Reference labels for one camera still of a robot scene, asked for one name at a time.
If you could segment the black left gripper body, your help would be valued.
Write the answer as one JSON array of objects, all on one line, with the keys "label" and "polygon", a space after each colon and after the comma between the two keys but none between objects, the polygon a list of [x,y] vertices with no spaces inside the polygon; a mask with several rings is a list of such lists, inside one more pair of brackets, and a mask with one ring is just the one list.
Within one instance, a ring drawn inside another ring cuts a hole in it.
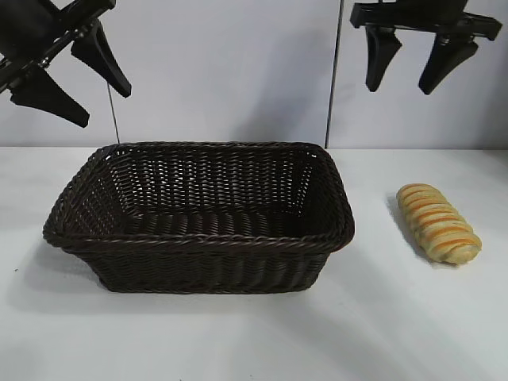
[{"label": "black left gripper body", "polygon": [[115,1],[73,1],[58,8],[51,1],[1,2],[1,90],[31,68],[45,69]]}]

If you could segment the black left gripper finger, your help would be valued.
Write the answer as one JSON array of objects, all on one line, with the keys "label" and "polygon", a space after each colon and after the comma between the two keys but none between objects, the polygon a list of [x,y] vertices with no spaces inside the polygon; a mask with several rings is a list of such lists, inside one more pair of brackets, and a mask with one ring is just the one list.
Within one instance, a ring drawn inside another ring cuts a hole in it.
[{"label": "black left gripper finger", "polygon": [[61,117],[82,128],[90,115],[70,97],[46,72],[35,67],[8,86],[10,101],[17,106],[34,108]]},{"label": "black left gripper finger", "polygon": [[99,74],[124,98],[132,93],[132,85],[111,51],[100,20],[95,19],[82,37],[71,46],[71,54]]}]

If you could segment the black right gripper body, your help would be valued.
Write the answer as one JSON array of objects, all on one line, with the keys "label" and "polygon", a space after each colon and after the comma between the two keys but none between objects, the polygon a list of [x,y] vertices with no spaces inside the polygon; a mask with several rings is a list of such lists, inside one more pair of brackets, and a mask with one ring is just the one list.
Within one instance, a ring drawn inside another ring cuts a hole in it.
[{"label": "black right gripper body", "polygon": [[380,26],[436,34],[464,34],[495,40],[502,23],[464,9],[462,0],[355,3],[350,22],[355,28]]}]

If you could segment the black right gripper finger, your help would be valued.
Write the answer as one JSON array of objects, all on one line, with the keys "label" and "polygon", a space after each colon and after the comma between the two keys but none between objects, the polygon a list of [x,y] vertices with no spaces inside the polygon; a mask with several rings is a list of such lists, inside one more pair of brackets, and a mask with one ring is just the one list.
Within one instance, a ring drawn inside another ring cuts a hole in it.
[{"label": "black right gripper finger", "polygon": [[366,26],[365,32],[368,45],[366,86],[370,92],[376,92],[401,42],[395,36],[395,28]]},{"label": "black right gripper finger", "polygon": [[456,67],[474,56],[478,45],[474,37],[463,34],[437,34],[429,59],[418,82],[420,90],[430,95]]}]

